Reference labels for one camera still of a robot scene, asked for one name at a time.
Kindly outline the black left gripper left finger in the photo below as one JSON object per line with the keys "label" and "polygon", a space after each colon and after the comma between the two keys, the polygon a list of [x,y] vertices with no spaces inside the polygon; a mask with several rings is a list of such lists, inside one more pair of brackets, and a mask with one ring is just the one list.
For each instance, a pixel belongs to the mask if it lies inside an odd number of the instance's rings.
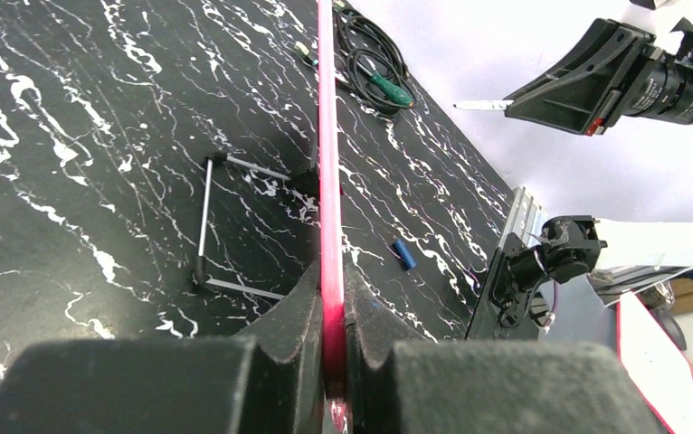
{"label": "black left gripper left finger", "polygon": [[319,265],[232,336],[35,344],[0,384],[0,433],[319,433]]}

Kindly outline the pink framed whiteboard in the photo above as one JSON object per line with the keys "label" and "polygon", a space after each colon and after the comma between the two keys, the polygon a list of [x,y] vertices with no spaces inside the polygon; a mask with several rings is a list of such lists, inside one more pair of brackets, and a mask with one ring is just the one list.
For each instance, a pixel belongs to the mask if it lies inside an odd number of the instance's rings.
{"label": "pink framed whiteboard", "polygon": [[318,149],[322,363],[326,410],[337,433],[349,431],[347,343],[334,25],[332,3],[318,2]]}

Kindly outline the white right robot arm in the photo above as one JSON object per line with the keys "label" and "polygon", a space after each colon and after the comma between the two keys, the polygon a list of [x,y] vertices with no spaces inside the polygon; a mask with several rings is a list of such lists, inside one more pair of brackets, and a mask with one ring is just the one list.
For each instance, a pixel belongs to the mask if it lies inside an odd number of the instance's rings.
{"label": "white right robot arm", "polygon": [[[676,53],[652,33],[598,18],[575,47],[541,77],[507,96],[504,112],[576,135],[592,136],[622,117],[693,124],[693,24],[681,20]],[[557,216],[542,229],[543,256],[584,271],[624,266],[693,269],[693,222],[617,222]]]}

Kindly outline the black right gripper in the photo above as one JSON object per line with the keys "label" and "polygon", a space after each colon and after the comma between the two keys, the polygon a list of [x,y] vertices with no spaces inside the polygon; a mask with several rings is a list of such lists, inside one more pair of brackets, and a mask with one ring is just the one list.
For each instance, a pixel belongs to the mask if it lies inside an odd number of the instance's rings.
{"label": "black right gripper", "polygon": [[[506,96],[504,115],[580,136],[601,134],[622,114],[692,125],[693,24],[682,18],[672,30],[682,34],[678,52],[650,60],[653,33],[593,20],[560,61]],[[647,77],[624,109],[645,70]]]}

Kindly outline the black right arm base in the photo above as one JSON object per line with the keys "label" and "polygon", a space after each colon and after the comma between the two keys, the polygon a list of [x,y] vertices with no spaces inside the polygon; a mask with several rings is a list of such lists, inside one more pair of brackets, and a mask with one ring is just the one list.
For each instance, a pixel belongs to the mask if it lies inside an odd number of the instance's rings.
{"label": "black right arm base", "polygon": [[496,249],[464,338],[507,339],[525,322],[537,323],[531,305],[541,286],[557,286],[594,270],[602,249],[590,215],[557,216],[545,222],[529,247],[515,233]]}

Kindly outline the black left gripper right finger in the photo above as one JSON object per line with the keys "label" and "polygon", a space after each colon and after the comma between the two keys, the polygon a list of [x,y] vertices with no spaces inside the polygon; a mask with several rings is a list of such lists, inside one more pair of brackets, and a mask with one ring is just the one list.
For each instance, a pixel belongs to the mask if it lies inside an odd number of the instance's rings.
{"label": "black left gripper right finger", "polygon": [[357,433],[661,433],[614,352],[591,342],[434,342],[344,270]]}

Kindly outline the blue marker cap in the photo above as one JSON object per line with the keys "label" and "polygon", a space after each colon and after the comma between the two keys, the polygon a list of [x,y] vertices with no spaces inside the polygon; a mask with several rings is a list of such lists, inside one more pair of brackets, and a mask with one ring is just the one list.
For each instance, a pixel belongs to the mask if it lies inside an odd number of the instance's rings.
{"label": "blue marker cap", "polygon": [[396,251],[400,261],[403,263],[403,267],[406,270],[411,270],[417,267],[417,262],[413,257],[410,249],[402,240],[396,240],[393,243],[393,248]]}

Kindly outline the white whiteboard marker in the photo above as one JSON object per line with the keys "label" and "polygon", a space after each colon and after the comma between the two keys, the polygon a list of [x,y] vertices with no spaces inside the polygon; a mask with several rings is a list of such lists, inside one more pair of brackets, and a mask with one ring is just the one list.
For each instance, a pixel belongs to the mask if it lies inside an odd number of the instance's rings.
{"label": "white whiteboard marker", "polygon": [[453,107],[469,111],[504,111],[512,103],[511,99],[479,99],[454,102]]}

